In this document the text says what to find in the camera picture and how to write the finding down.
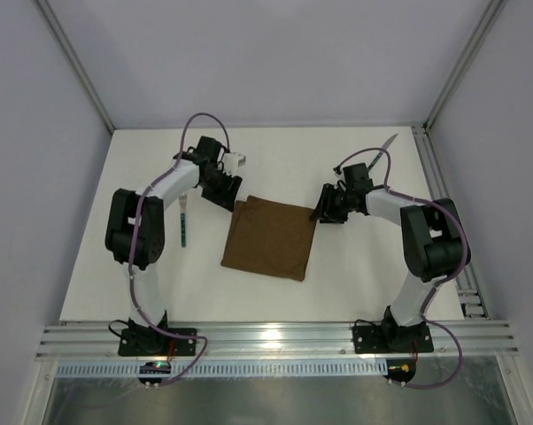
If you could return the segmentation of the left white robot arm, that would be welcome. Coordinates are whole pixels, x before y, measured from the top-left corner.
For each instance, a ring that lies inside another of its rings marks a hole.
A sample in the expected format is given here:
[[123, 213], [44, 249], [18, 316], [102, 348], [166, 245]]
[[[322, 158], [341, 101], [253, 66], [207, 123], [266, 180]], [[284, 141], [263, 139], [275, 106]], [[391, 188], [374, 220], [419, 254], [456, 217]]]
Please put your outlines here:
[[131, 311], [120, 331], [122, 357], [163, 356], [172, 343], [182, 356], [194, 354], [195, 330], [171, 330], [160, 293], [157, 262], [166, 244], [165, 212], [189, 189], [201, 188], [203, 199], [230, 212], [243, 178], [236, 172], [246, 157], [214, 138], [174, 155], [170, 167], [147, 188], [117, 189], [105, 232], [105, 248], [126, 268]]

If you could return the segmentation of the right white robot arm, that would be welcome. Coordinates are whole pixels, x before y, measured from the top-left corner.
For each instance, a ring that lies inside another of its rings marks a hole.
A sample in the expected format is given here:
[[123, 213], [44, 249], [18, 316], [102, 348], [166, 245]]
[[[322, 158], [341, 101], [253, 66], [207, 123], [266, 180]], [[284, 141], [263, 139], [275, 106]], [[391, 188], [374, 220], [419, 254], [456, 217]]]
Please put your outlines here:
[[351, 328], [357, 354], [432, 352], [425, 315], [439, 288], [470, 260], [465, 233], [450, 198], [418, 200], [376, 185], [364, 163], [336, 167], [339, 180], [323, 185], [311, 220], [344, 224], [362, 213], [399, 226], [408, 269], [402, 288], [380, 322], [357, 320]]

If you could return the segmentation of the brown cloth napkin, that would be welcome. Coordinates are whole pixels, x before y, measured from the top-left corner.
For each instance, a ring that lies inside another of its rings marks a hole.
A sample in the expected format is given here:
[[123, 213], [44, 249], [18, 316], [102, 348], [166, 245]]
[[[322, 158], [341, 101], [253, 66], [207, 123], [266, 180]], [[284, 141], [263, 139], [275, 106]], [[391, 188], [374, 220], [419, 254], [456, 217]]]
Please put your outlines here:
[[221, 265], [302, 282], [313, 245], [313, 209], [249, 196], [232, 213]]

